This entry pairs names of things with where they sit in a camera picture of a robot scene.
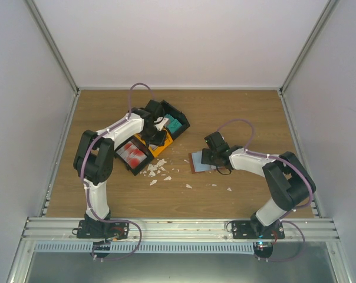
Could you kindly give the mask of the brown leather card holder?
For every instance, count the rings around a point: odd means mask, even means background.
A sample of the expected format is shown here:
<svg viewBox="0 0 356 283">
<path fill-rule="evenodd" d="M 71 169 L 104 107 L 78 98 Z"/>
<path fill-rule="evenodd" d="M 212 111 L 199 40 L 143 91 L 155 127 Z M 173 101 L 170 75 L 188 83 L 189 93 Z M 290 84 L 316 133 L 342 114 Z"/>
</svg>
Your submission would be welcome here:
<svg viewBox="0 0 356 283">
<path fill-rule="evenodd" d="M 211 172 L 216 170 L 215 166 L 202 163 L 202 151 L 189 153 L 189 164 L 192 174 Z"/>
</svg>

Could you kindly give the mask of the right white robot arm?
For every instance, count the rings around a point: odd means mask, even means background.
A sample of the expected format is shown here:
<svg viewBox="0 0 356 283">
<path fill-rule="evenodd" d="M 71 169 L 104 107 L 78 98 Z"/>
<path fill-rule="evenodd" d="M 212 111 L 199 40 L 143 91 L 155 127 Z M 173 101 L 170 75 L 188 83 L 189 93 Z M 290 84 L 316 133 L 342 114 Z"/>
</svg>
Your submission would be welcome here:
<svg viewBox="0 0 356 283">
<path fill-rule="evenodd" d="M 263 154 L 240 146 L 203 149 L 201 164 L 265 178 L 271 198 L 250 217 L 251 234 L 258 239 L 269 235 L 272 226 L 293 210 L 309 206 L 316 191 L 314 181 L 292 152 Z"/>
</svg>

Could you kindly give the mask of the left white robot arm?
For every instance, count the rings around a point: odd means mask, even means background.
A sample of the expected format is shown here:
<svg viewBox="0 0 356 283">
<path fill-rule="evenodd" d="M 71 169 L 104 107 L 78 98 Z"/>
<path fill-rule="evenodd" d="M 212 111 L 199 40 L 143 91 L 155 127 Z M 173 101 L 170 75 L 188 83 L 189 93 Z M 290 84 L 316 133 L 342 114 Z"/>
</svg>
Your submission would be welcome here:
<svg viewBox="0 0 356 283">
<path fill-rule="evenodd" d="M 96 237 L 105 238 L 111 231 L 106 185 L 113 171 L 115 149 L 135 134 L 140 134 L 147 144 L 161 146 L 166 136 L 163 127 L 167 122 L 163 113 L 134 108 L 114 124 L 82 134 L 73 168 L 84 185 L 85 214 L 93 219 L 90 231 Z"/>
</svg>

